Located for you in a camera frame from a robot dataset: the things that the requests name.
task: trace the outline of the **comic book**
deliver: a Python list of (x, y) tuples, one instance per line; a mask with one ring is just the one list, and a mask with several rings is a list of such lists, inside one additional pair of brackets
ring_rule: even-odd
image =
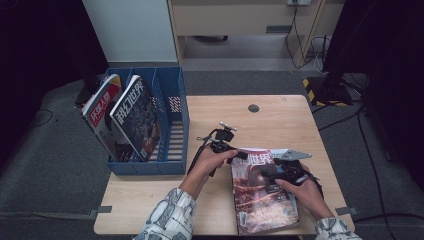
[(140, 76), (131, 78), (110, 116), (141, 161), (148, 161), (160, 140), (160, 127), (152, 95)]
[(96, 134), (113, 161), (117, 162), (129, 161), (134, 152), (109, 115), (122, 93), (119, 75), (105, 76), (103, 84), (81, 109), (85, 122)]
[(248, 158), (234, 158), (231, 163), (238, 234), (248, 235), (297, 223), (294, 196), (262, 175), (262, 171), (277, 172), (271, 150), (239, 150), (246, 152)]

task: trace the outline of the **wooden table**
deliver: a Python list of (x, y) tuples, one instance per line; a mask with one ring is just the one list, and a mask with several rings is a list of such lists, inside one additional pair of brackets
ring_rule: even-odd
[[(187, 169), (204, 137), (223, 121), (237, 128), (233, 147), (290, 148), (312, 154), (301, 160), (323, 185), (326, 202), (335, 209), (345, 207), (333, 168), (305, 97), (300, 95), (188, 96), (190, 137)], [(249, 105), (259, 107), (256, 113)], [(197, 200), (195, 235), (237, 235), (230, 165), (216, 171)], [(94, 225), (97, 234), (138, 234), (156, 204), (184, 176), (110, 176), (102, 206), (110, 213), (99, 213)], [(315, 234), (314, 220), (299, 205), (300, 222), (274, 231), (272, 235)], [(341, 216), (354, 231), (350, 215)]]

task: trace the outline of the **gray carpet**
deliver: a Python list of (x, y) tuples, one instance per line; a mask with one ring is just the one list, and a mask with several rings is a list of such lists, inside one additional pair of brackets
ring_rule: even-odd
[[(302, 94), (302, 80), (317, 72), (214, 71), (184, 72), (187, 95)], [(0, 179), (0, 212), (60, 212), (87, 214), (102, 200), (110, 174), (107, 153), (73, 108), (82, 81), (55, 89), (43, 99), (13, 161)], [(314, 113), (319, 128), (355, 113), (361, 103), (326, 107)], [(311, 111), (319, 107), (311, 106)], [(399, 163), (388, 162), (370, 120), (361, 123), (379, 176), (386, 211), (424, 216), (424, 194)], [(357, 118), (320, 131), (348, 206), (362, 219), (381, 214), (374, 172), (362, 140)], [(424, 222), (390, 217), (397, 239), (418, 239)], [(92, 220), (3, 218), (0, 239), (130, 239), (98, 236)], [(391, 239), (383, 218), (356, 224), (364, 239)]]

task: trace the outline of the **magazine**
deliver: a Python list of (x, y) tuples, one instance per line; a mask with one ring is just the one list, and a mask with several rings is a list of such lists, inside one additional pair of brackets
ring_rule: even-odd
[(85, 122), (96, 134), (113, 161), (118, 162), (129, 161), (133, 154), (131, 145), (109, 116), (122, 93), (119, 75), (106, 76), (99, 90), (81, 109), (81, 115)]
[(262, 175), (276, 173), (270, 149), (239, 149), (247, 160), (234, 158), (231, 173), (239, 235), (281, 228), (299, 221), (294, 196)]
[(140, 76), (134, 75), (110, 112), (141, 161), (148, 161), (160, 140), (160, 128), (151, 94)]

